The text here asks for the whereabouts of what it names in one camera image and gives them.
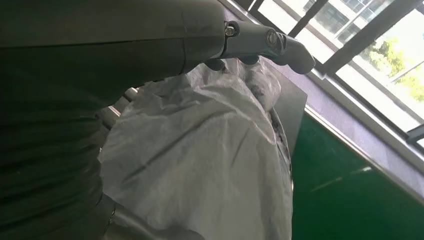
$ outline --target window frame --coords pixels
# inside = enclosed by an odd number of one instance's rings
[[[324,42],[330,49],[334,51],[334,54],[324,63],[321,63],[315,58],[316,66],[315,69],[323,75],[327,75],[334,79],[338,84],[345,88],[350,94],[352,94],[359,102],[367,107],[372,113],[374,113],[384,124],[391,128],[397,133],[403,140],[405,140],[411,146],[414,146],[417,150],[424,154],[424,148],[421,147],[417,141],[424,138],[421,131],[424,131],[424,119],[404,104],[398,97],[384,87],[379,81],[368,74],[358,64],[353,61],[353,58],[361,53],[366,47],[371,45],[375,39],[380,37],[382,34],[387,32],[393,25],[400,21],[404,16],[409,14],[414,9],[418,11],[424,11],[423,0],[394,0],[385,9],[383,9],[376,17],[374,17],[364,28],[362,28],[357,34],[351,37],[341,48],[338,48],[331,41],[329,41],[324,35],[318,31],[312,29],[309,25],[309,21],[317,15],[317,13],[324,7],[329,0],[316,0],[310,9],[305,13],[304,16],[299,16],[290,6],[288,6],[282,0],[272,0],[279,5],[284,11],[286,11],[297,24],[291,29],[289,33],[286,33],[279,29],[273,24],[268,18],[259,12],[259,7],[264,0],[234,0],[236,3],[243,2],[244,5],[248,5],[250,10],[248,11],[255,19],[262,24],[272,27],[279,32],[289,35],[295,38],[303,29],[308,29],[322,42]],[[351,88],[345,81],[343,81],[336,72],[344,65],[349,64],[361,75],[363,75],[371,84],[377,89],[382,91],[388,96],[398,107],[400,107],[407,114],[417,120],[420,125],[408,132],[401,130],[393,121],[388,119],[382,114],[375,106],[373,106],[368,100],[362,97],[358,92]]]

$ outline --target plastic sheet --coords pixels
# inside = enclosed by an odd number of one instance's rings
[[[280,85],[261,62],[225,64],[139,89],[99,155],[103,190],[157,229],[178,224],[207,240],[289,240],[290,160],[264,110]]]

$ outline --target machine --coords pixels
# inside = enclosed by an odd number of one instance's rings
[[[224,19],[215,0],[1,1],[0,239],[96,240],[111,223],[142,239],[201,239],[151,229],[103,195],[92,136],[96,112],[126,89],[201,63],[314,67],[295,39]]]

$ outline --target bolt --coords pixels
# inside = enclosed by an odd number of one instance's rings
[[[270,45],[271,47],[275,46],[277,44],[277,33],[273,30],[268,31],[267,35],[266,35],[266,42],[268,43],[268,45]]]
[[[227,37],[232,37],[236,34],[236,29],[233,26],[227,26],[225,28],[225,35]]]

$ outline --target wall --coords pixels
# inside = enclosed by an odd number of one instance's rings
[[[307,114],[292,169],[293,240],[424,239],[424,206]]]

